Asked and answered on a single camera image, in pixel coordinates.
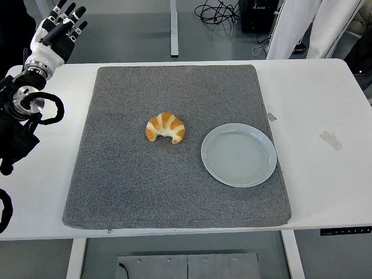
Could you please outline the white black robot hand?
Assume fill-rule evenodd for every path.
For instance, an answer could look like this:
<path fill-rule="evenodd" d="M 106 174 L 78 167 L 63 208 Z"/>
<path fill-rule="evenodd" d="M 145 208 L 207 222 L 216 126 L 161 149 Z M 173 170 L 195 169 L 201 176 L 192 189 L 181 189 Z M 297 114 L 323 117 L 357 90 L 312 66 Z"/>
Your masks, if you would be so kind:
<path fill-rule="evenodd" d="M 26 68 L 34 66 L 44 70 L 55 70 L 67 63 L 78 37 L 86 28 L 82 21 L 86 7 L 77 7 L 72 2 L 59 1 L 49 15 L 38 26 L 31 40 L 31 55 L 25 59 Z"/>

